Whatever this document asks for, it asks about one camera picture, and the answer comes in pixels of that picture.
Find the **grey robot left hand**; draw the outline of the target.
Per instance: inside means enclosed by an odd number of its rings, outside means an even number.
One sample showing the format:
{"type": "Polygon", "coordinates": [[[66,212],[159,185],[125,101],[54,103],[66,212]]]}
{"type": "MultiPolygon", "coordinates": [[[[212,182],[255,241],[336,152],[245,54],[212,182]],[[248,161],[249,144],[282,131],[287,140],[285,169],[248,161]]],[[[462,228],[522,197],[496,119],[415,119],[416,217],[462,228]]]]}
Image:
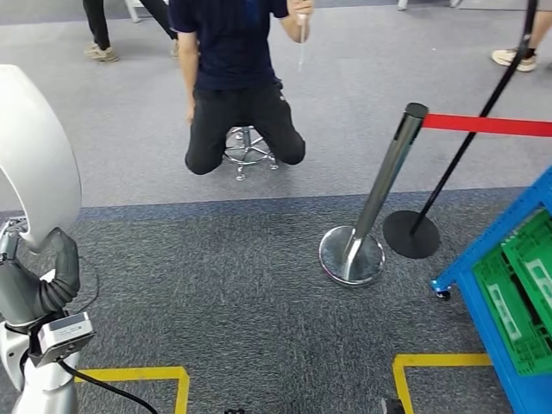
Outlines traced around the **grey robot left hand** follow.
{"type": "Polygon", "coordinates": [[[81,286],[77,244],[60,228],[46,238],[57,253],[53,279],[40,279],[21,264],[17,250],[26,227],[23,216],[8,217],[1,225],[1,314],[11,325],[61,311],[77,297],[81,286]]]}

